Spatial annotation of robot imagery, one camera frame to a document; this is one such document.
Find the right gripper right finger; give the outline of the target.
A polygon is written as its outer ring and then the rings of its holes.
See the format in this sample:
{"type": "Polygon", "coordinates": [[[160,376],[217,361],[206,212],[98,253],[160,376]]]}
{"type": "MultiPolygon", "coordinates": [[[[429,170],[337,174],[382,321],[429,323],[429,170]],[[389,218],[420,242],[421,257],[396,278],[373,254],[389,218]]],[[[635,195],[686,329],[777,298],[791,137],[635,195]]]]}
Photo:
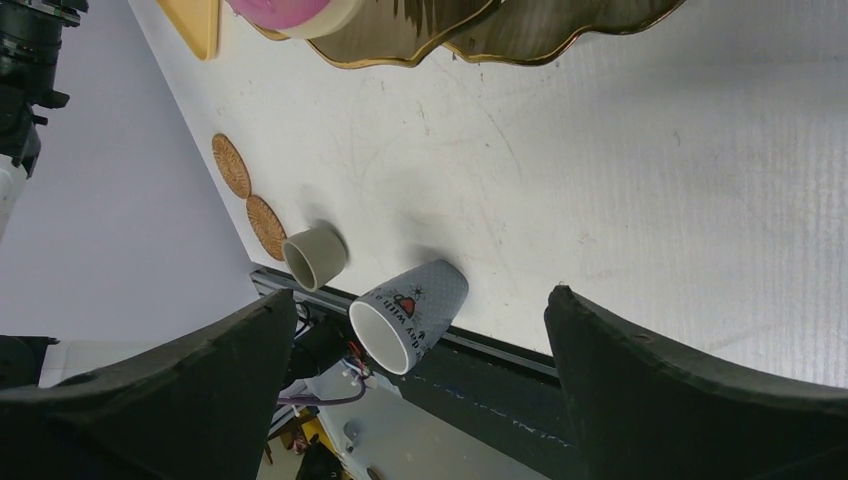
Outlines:
{"type": "Polygon", "coordinates": [[[632,323],[567,286],[545,324],[592,479],[843,479],[847,392],[747,368],[632,323]]]}

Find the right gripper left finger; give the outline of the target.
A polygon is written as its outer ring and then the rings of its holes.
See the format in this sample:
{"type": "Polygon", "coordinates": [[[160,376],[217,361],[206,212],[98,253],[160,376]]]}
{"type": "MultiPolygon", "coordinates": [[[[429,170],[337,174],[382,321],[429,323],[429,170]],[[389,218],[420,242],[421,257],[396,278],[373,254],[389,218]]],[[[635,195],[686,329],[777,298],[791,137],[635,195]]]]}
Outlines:
{"type": "Polygon", "coordinates": [[[279,290],[52,387],[1,394],[5,479],[253,479],[298,315],[279,290]]]}

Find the pink frosted donut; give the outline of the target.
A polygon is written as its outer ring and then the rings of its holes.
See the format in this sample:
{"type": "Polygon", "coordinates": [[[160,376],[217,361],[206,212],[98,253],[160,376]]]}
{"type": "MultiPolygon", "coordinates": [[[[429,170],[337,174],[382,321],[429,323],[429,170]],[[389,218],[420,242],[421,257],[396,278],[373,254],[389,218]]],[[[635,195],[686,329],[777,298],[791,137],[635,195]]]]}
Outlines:
{"type": "Polygon", "coordinates": [[[296,39],[330,35],[349,23],[360,0],[229,0],[233,11],[266,30],[296,39]]]}

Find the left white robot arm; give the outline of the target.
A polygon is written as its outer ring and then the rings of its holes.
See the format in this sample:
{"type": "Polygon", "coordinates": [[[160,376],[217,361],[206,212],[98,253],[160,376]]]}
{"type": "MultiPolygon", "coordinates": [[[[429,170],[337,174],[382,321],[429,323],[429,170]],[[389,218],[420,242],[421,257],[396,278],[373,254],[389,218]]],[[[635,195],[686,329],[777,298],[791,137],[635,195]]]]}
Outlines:
{"type": "Polygon", "coordinates": [[[37,127],[48,119],[34,109],[61,109],[69,101],[54,89],[62,30],[79,26],[88,9],[86,0],[1,3],[2,231],[41,152],[37,127]]]}

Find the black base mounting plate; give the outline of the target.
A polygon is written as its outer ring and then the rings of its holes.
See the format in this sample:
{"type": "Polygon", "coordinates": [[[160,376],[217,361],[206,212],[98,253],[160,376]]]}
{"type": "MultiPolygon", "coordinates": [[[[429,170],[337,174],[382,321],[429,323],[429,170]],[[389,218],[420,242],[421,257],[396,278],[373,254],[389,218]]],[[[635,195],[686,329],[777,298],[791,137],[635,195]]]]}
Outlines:
{"type": "Polygon", "coordinates": [[[412,405],[530,470],[585,478],[551,357],[451,327],[408,374],[366,363],[412,405]]]}

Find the grey small cup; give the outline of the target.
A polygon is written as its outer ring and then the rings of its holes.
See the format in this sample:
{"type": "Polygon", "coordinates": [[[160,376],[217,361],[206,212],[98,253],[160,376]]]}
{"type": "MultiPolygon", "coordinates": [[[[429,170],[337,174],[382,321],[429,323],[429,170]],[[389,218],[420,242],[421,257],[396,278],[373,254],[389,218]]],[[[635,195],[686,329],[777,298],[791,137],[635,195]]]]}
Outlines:
{"type": "Polygon", "coordinates": [[[339,275],[348,255],[342,239],[331,229],[316,227],[286,238],[282,243],[291,275],[308,292],[315,292],[339,275]]]}

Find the blue grey mug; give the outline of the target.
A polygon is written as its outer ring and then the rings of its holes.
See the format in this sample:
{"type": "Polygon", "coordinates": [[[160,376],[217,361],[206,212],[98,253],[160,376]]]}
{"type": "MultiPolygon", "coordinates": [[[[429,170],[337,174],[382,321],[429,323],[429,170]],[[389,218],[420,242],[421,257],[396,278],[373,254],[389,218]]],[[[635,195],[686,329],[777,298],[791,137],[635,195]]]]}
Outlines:
{"type": "Polygon", "coordinates": [[[404,375],[442,338],[468,293],[468,281],[457,268],[434,260],[354,300],[349,319],[368,355],[384,370],[404,375]]]}

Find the yellow serving tray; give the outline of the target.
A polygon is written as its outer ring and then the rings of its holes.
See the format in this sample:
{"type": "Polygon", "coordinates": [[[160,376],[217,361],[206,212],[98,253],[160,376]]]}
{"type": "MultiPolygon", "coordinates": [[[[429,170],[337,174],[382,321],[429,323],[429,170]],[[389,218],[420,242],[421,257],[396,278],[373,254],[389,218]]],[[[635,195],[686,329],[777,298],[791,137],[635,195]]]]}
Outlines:
{"type": "Polygon", "coordinates": [[[157,0],[157,4],[198,60],[209,61],[216,57],[219,0],[157,0]]]}

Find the three tier glass stand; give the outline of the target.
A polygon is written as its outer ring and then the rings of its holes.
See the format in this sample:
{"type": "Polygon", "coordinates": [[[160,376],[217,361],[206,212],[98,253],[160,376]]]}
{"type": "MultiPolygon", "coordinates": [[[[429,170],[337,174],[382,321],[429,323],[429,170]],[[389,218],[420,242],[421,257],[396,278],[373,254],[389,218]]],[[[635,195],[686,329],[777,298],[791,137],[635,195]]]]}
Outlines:
{"type": "Polygon", "coordinates": [[[666,18],[678,1],[365,1],[339,30],[308,40],[342,69],[415,67],[438,47],[468,63],[539,66],[580,35],[629,35],[666,18]]]}

